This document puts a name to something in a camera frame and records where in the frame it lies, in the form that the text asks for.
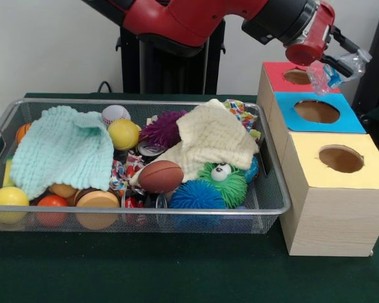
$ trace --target crushed plastic bottle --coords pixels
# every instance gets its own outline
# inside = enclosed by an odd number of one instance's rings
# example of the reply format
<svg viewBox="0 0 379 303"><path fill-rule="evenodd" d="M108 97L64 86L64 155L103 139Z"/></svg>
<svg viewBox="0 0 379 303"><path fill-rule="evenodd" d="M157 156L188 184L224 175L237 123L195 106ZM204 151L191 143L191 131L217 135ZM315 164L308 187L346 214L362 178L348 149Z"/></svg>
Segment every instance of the crushed plastic bottle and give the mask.
<svg viewBox="0 0 379 303"><path fill-rule="evenodd" d="M366 71L366 64L372 60L372 56L365 50L359 49L357 53L345 54L338 60L352 68L354 73L351 77L347 78L328 64L318 61L307 68L306 72L317 95L326 95L343 83L362 77Z"/></svg>

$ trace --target googly eyes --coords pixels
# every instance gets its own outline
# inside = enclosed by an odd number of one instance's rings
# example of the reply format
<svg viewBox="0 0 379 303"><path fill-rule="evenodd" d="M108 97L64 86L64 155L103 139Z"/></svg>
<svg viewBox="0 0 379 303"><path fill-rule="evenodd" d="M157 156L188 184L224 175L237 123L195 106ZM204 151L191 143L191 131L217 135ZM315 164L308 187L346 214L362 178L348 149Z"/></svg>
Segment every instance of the googly eyes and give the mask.
<svg viewBox="0 0 379 303"><path fill-rule="evenodd" d="M231 166L226 163L220 163L211 172L211 177L214 181L222 182L227 179L227 176L232 173Z"/></svg>
<svg viewBox="0 0 379 303"><path fill-rule="evenodd" d="M218 166L216 166L216 168L223 169L226 172L226 174L228 174L228 175L232 173L232 168L227 163L220 163L220 164L218 164Z"/></svg>

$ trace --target shape sorter box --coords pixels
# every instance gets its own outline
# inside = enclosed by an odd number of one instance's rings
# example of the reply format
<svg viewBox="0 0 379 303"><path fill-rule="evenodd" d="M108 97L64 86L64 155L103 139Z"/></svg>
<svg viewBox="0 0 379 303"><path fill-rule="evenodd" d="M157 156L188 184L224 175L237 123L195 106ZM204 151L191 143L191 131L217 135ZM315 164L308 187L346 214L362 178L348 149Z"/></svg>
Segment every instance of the shape sorter box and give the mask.
<svg viewBox="0 0 379 303"><path fill-rule="evenodd" d="M379 237L379 151L368 134L291 133L280 216L290 255L369 256Z"/></svg>
<svg viewBox="0 0 379 303"><path fill-rule="evenodd" d="M275 93L268 125L281 163L290 132L366 133L340 93Z"/></svg>
<svg viewBox="0 0 379 303"><path fill-rule="evenodd" d="M270 116L274 93L313 93L306 67L291 62L264 62L258 87L257 102ZM340 93L339 89L331 93Z"/></svg>
<svg viewBox="0 0 379 303"><path fill-rule="evenodd" d="M298 85L287 81L287 71L294 71L295 67L287 63L265 63L258 91L257 102L266 114L281 163L291 131L366 133L338 90L318 96L310 83Z"/></svg>

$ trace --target red robot arm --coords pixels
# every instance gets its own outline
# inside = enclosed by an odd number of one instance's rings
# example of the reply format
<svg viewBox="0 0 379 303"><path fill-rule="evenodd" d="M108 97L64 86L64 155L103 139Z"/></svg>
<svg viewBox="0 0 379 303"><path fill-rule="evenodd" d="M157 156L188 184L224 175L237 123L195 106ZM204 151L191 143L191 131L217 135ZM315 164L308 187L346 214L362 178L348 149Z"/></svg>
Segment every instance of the red robot arm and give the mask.
<svg viewBox="0 0 379 303"><path fill-rule="evenodd" d="M202 50L223 17L244 18L243 31L267 44L278 39L288 60L310 65L328 63L345 76L352 70L324 54L336 33L349 51L359 47L334 26L335 13L317 0L84 0L97 11L134 33L140 40L177 56L191 57Z"/></svg>

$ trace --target orange ball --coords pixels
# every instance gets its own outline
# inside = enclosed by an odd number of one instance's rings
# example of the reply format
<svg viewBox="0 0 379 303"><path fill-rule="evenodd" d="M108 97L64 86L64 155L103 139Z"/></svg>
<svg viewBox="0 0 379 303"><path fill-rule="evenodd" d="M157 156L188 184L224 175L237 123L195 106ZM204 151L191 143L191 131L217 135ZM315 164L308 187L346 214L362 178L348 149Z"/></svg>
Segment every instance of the orange ball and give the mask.
<svg viewBox="0 0 379 303"><path fill-rule="evenodd" d="M17 133L15 134L15 140L17 140L17 144L20 144L21 140L24 138L25 134L30 129L30 127L31 123L26 123L17 130Z"/></svg>
<svg viewBox="0 0 379 303"><path fill-rule="evenodd" d="M69 204L62 197L54 194L40 200L38 206L43 207L66 207ZM57 227L63 224L68 213L37 213L39 222L46 227Z"/></svg>

